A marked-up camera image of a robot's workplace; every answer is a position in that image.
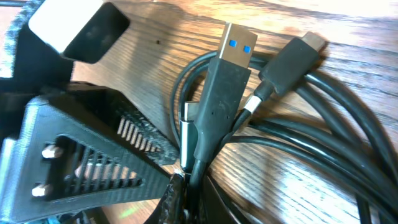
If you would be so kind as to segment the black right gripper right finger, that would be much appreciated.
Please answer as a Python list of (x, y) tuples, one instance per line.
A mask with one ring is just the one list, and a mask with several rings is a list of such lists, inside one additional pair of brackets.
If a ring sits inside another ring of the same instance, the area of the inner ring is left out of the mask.
[(201, 188), (201, 222), (206, 224), (249, 224), (249, 219), (235, 206), (226, 192), (205, 176)]

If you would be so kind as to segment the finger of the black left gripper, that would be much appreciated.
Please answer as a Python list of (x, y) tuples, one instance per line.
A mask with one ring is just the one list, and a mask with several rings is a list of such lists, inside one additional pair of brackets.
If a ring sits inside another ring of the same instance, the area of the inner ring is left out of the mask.
[(71, 83), (71, 93), (133, 149), (160, 166), (172, 165), (178, 150), (120, 91), (87, 82)]
[(36, 96), (19, 132), (2, 137), (1, 220), (25, 223), (160, 198), (169, 179), (74, 94)]

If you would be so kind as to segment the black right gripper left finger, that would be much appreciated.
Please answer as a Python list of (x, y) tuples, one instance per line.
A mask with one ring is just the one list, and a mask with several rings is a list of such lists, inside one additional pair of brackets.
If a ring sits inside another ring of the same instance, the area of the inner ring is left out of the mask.
[(144, 224), (182, 223), (184, 190), (184, 176), (174, 174), (154, 212)]

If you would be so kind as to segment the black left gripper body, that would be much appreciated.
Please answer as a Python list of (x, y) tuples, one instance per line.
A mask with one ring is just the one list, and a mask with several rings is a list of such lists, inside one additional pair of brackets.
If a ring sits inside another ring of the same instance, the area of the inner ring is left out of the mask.
[(19, 132), (25, 106), (44, 87), (70, 82), (73, 62), (61, 58), (28, 27), (45, 1), (27, 1), (6, 32), (1, 59), (1, 136)]

